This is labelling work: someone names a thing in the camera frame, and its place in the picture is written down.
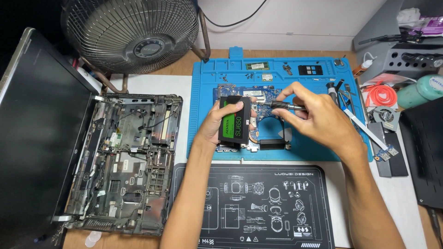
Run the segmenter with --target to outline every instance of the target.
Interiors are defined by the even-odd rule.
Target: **hand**
[[[257,98],[251,97],[251,101],[255,102]],[[220,128],[222,118],[228,114],[240,111],[243,106],[244,103],[239,101],[237,104],[229,104],[220,109],[220,101],[216,101],[198,129],[194,140],[203,139],[215,145],[220,143],[218,140],[218,129]],[[254,110],[251,110],[251,117],[257,117],[257,113]],[[249,125],[249,129],[255,130],[251,124]]]
[[[340,158],[367,150],[349,117],[335,105],[329,95],[317,95],[299,82],[294,82],[276,100],[283,101],[293,93],[296,97],[292,102],[295,105],[304,105],[307,111],[296,110],[294,115],[286,109],[274,109],[274,115],[284,118],[301,134],[330,148]]]

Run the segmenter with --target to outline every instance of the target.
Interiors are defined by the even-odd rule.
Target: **orange coiled cable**
[[[382,85],[383,81],[377,82],[375,85],[370,85],[364,88],[363,92],[368,92],[365,105],[369,107],[369,100],[376,106],[391,107],[397,103],[397,93],[388,85]]]

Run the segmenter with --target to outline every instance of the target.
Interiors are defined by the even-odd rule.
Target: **green container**
[[[430,74],[421,77],[397,92],[397,103],[407,109],[443,97],[443,76]]]

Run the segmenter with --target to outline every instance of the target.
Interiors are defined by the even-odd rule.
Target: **cooling fan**
[[[196,0],[67,0],[63,10],[69,42],[102,72],[157,70],[193,46],[199,15],[206,31]]]

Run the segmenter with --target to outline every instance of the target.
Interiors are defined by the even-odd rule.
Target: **blue silicone mat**
[[[343,66],[334,65],[332,57],[300,57],[300,58],[243,58],[241,47],[231,47],[229,58],[210,59],[207,63],[196,62],[192,73],[191,104],[189,114],[188,148],[187,156],[191,148],[195,134],[208,111],[213,106],[213,90],[219,84],[234,84],[237,87],[274,86],[275,89],[284,89],[294,81],[302,83],[314,93],[327,93],[326,84],[334,82],[335,85],[344,79],[340,89],[345,90],[344,84],[351,87],[351,92],[357,94],[358,88],[352,75],[352,70],[346,58],[341,59]],[[261,70],[247,70],[251,68],[249,63],[267,62],[268,66],[261,66]],[[292,75],[283,69],[283,65],[289,65]],[[322,75],[300,75],[306,74],[306,66],[321,66]],[[262,75],[266,79],[272,75],[272,81],[262,81]],[[292,102],[293,96],[285,101]],[[358,94],[352,96],[355,104],[357,118],[365,123],[363,108]],[[265,118],[258,126],[260,127],[260,139],[280,138],[280,122],[276,118]],[[340,159],[328,148],[316,143],[310,138],[301,135],[289,123],[285,122],[285,128],[292,129],[291,150],[258,150],[251,152],[245,148],[237,152],[216,152],[213,160],[276,160],[276,161],[340,161]],[[361,132],[368,148],[369,139]],[[368,160],[372,161],[371,150],[368,149]]]

